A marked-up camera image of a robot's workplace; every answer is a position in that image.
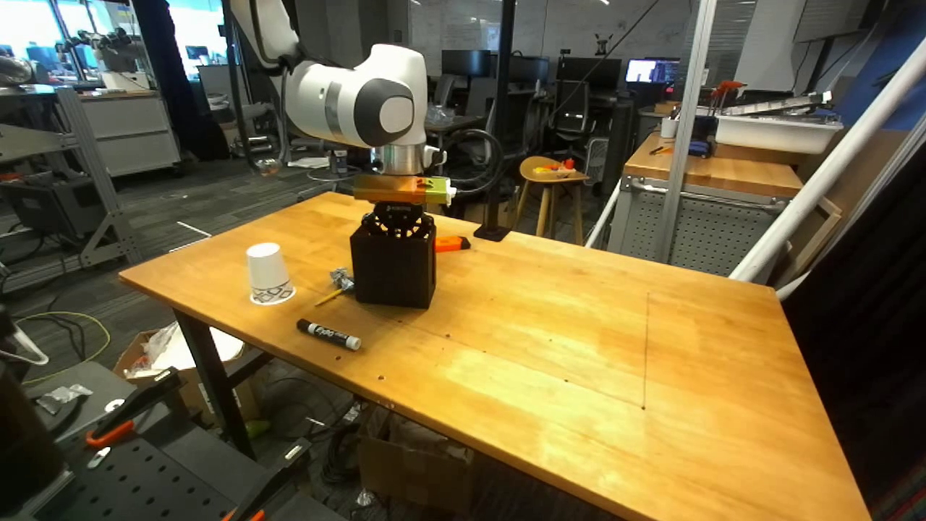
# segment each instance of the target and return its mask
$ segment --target wooden tabletop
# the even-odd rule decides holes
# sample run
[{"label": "wooden tabletop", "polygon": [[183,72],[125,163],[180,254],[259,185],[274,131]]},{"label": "wooden tabletop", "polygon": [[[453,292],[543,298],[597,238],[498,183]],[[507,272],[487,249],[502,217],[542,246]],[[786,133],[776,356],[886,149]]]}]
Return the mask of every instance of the wooden tabletop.
[{"label": "wooden tabletop", "polygon": [[[364,211],[322,194],[122,279],[617,515],[869,519],[772,289],[508,234],[439,254],[427,311],[314,308]],[[291,272],[281,308],[245,298],[259,241]],[[364,344],[301,335],[298,319]]]},{"label": "wooden tabletop", "polygon": [[[628,178],[667,179],[672,139],[652,133],[633,156],[624,163]],[[720,192],[754,194],[754,196],[796,196],[802,179],[785,163],[760,163],[737,156],[688,156],[688,185],[705,185]]]}]

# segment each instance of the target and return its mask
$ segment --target white cup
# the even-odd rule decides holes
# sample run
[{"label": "white cup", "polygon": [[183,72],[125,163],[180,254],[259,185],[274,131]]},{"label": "white cup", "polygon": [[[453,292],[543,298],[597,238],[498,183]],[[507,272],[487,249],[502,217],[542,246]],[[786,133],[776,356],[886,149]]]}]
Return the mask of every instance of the white cup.
[{"label": "white cup", "polygon": [[255,243],[248,246],[245,254],[248,254],[251,303],[274,308],[296,296],[277,243]]}]

